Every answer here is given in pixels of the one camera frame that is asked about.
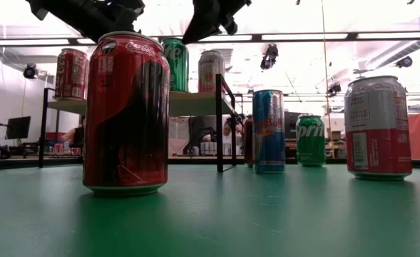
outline sprite logo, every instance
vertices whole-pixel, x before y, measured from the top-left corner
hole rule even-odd
[[[178,47],[173,47],[171,45],[165,48],[165,57],[167,60],[178,60],[181,57],[183,50]]]
[[[297,141],[299,141],[302,137],[310,137],[310,136],[324,136],[324,124],[320,126],[300,126],[297,132]]]

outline blue can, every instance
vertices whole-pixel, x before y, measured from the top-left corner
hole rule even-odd
[[[279,90],[261,90],[252,98],[255,173],[284,173],[284,102]]]

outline security camera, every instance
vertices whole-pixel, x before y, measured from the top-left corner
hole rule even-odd
[[[262,61],[260,62],[260,68],[262,70],[270,69],[273,67],[273,65],[276,64],[276,57],[278,57],[278,48],[275,44],[268,45],[267,50],[265,51],[265,54],[262,58]]]
[[[37,79],[37,71],[36,64],[28,64],[26,69],[23,72],[23,76],[26,79]]]

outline spotlight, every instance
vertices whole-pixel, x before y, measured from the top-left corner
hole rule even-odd
[[[336,96],[339,92],[341,92],[341,85],[338,82],[333,83],[329,86],[328,94],[330,97]]]
[[[408,67],[411,67],[411,65],[412,65],[412,58],[409,56],[406,56],[400,61],[395,63],[395,66],[398,68],[403,68],[403,67],[408,68]]]
[[[276,64],[276,57],[278,57],[278,48],[275,44],[268,45],[267,50],[265,51],[262,62],[260,62],[260,68],[262,70],[270,69],[273,65]]]
[[[38,73],[39,72],[36,69],[36,64],[28,64],[23,72],[23,76],[26,79],[37,79]]]

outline desk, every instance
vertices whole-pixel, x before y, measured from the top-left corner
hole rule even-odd
[[[94,198],[81,166],[0,171],[0,256],[420,256],[420,169],[257,175],[170,166],[158,193]]]

